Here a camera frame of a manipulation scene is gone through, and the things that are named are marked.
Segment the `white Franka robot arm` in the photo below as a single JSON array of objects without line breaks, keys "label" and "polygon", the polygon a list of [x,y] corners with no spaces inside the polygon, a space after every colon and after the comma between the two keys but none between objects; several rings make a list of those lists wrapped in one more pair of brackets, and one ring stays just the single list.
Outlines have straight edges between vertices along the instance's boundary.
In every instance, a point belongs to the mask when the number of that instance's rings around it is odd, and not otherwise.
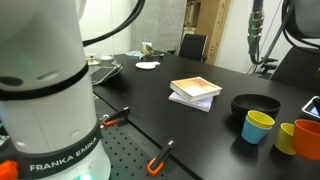
[{"label": "white Franka robot arm", "polygon": [[21,180],[108,180],[79,21],[86,0],[0,0],[1,121]]}]

